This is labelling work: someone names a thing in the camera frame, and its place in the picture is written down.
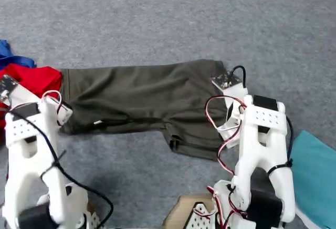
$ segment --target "wire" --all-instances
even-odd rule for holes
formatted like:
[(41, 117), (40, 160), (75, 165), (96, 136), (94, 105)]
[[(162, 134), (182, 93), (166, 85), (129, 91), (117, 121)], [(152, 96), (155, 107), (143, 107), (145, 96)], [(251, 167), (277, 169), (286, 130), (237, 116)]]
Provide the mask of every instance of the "wire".
[(231, 217), (231, 215), (234, 214), (234, 211), (230, 211), (229, 215), (227, 216), (225, 222), (224, 222), (224, 229), (226, 229), (227, 224), (229, 223), (229, 218)]
[(214, 120), (211, 118), (209, 112), (208, 112), (208, 107), (209, 107), (209, 104), (212, 100), (214, 99), (223, 99), (223, 98), (231, 98), (231, 99), (234, 99), (236, 101), (238, 101), (240, 103), (240, 105), (243, 107), (243, 108), (246, 108), (246, 105), (244, 104), (243, 101), (241, 101), (240, 99), (238, 98), (235, 98), (235, 97), (232, 97), (232, 96), (228, 96), (228, 95), (218, 95), (218, 96), (212, 96), (210, 97), (207, 102), (205, 103), (205, 115), (208, 119), (208, 121), (212, 124), (212, 126), (218, 130), (219, 127), (217, 127), (216, 123), (214, 122)]
[(293, 125), (290, 119), (286, 116), (286, 120), (288, 122), (289, 126), (289, 131), (290, 131), (290, 137), (289, 137), (289, 145), (288, 145), (288, 150), (287, 150), (287, 160), (289, 161), (290, 155), (292, 154), (292, 148), (293, 148)]
[(243, 71), (243, 87), (246, 88), (246, 69), (244, 66), (242, 65), (237, 65), (236, 67), (234, 67), (229, 76), (228, 76), (228, 81), (231, 81), (233, 73), (235, 72), (236, 69), (241, 69)]
[(57, 93), (58, 96), (59, 96), (59, 102), (58, 102), (58, 105), (57, 105), (57, 113), (59, 112), (59, 109), (61, 108), (62, 106), (62, 94), (58, 91), (58, 90), (49, 90), (49, 91), (46, 91), (44, 94), (42, 94), (42, 101), (44, 100), (44, 97), (47, 96), (49, 93)]
[(56, 155), (56, 152), (54, 151), (54, 148), (53, 146), (51, 145), (50, 143), (50, 140), (48, 139), (47, 135), (38, 127), (36, 126), (34, 123), (32, 123), (30, 120), (26, 119), (25, 117), (23, 117), (21, 114), (18, 114), (16, 112), (13, 112), (13, 111), (8, 111), (8, 109), (6, 108), (0, 108), (1, 111), (6, 111), (6, 112), (9, 112), (11, 113), (12, 115), (16, 116), (16, 117), (19, 117), (20, 119), (23, 119), (25, 120), (27, 123), (29, 123), (30, 125), (32, 125), (35, 129), (37, 129), (37, 131), (43, 136), (43, 138), (45, 139), (48, 147), (49, 147), (49, 150), (50, 150), (50, 153), (52, 155), (52, 157), (54, 158), (54, 165), (55, 167), (57, 167), (59, 169), (59, 171), (68, 179), (70, 180), (71, 182), (73, 182), (74, 184), (78, 185), (79, 187), (82, 187), (83, 189), (89, 191), (89, 192), (92, 192), (94, 194), (96, 194), (97, 196), (99, 196), (100, 198), (104, 199), (109, 205), (110, 205), (110, 211), (109, 213), (105, 216), (105, 218), (100, 222), (100, 224), (97, 226), (97, 229), (103, 227), (104, 223), (109, 219), (109, 217), (112, 215), (113, 213), (113, 203), (104, 195), (102, 194), (101, 192), (91, 188), (91, 187), (88, 187), (80, 182), (78, 182), (77, 180), (75, 180), (73, 177), (71, 177), (64, 169), (63, 167), (60, 165), (59, 163), (59, 158), (57, 157)]
[(240, 127), (242, 126), (242, 121), (240, 121), (239, 123), (239, 127), (237, 128), (236, 132), (230, 137), (228, 138), (227, 140), (225, 140), (218, 148), (218, 151), (217, 151), (217, 161), (220, 163), (220, 165), (223, 167), (224, 170), (226, 170), (227, 172), (229, 172), (230, 174), (232, 175), (235, 175), (235, 172), (230, 169), (228, 166), (225, 165), (225, 163), (221, 160), (221, 152), (222, 150), (226, 147), (226, 145), (228, 144), (229, 141), (231, 141), (236, 135), (237, 133), (239, 132), (240, 130)]

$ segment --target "dark green pants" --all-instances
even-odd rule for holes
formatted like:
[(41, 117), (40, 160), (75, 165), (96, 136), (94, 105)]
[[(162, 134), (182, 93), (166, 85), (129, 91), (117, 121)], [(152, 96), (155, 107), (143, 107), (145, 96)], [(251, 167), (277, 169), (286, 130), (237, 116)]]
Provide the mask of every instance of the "dark green pants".
[[(67, 133), (160, 130), (173, 151), (215, 159), (222, 139), (207, 121), (204, 105), (218, 94), (210, 77), (226, 72), (221, 61), (61, 72), (61, 93), (74, 112)], [(214, 102), (210, 113), (223, 123), (224, 101)]]

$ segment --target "cardboard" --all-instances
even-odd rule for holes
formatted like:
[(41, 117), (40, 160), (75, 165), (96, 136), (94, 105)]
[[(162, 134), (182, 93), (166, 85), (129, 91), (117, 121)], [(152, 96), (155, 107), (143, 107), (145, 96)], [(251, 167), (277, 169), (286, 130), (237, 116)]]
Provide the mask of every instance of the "cardboard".
[(208, 211), (212, 211), (214, 208), (210, 193), (182, 195), (163, 221), (162, 228), (183, 229), (196, 202), (203, 202)]

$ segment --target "light blue fabric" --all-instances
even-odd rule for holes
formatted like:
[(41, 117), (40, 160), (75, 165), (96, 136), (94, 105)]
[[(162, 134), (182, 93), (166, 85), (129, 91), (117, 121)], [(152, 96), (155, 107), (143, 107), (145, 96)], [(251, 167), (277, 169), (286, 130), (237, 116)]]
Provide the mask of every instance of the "light blue fabric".
[(336, 228), (336, 150), (302, 131), (292, 151), (295, 199), (321, 228)]
[(0, 69), (5, 68), (9, 64), (17, 64), (29, 68), (36, 66), (34, 60), (31, 58), (14, 56), (10, 49), (9, 43), (6, 40), (0, 39)]

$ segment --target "table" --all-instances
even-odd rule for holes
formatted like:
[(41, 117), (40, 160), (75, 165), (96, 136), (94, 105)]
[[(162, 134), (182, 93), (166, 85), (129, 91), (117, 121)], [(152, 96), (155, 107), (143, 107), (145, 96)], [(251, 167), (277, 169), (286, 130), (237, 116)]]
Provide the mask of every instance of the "table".
[[(285, 103), (295, 134), (334, 143), (336, 0), (0, 0), (0, 38), (39, 66), (160, 65), (200, 58), (247, 69), (250, 93)], [(59, 136), (61, 163), (115, 205), (107, 227), (159, 227), (182, 194), (229, 179), (174, 154), (161, 133)], [(237, 150), (224, 160), (234, 165)], [(0, 186), (7, 150), (0, 150)], [(253, 187), (267, 189), (256, 171)], [(33, 186), (29, 202), (41, 190)], [(101, 218), (108, 206), (93, 195)], [(304, 228), (296, 218), (286, 228)]]

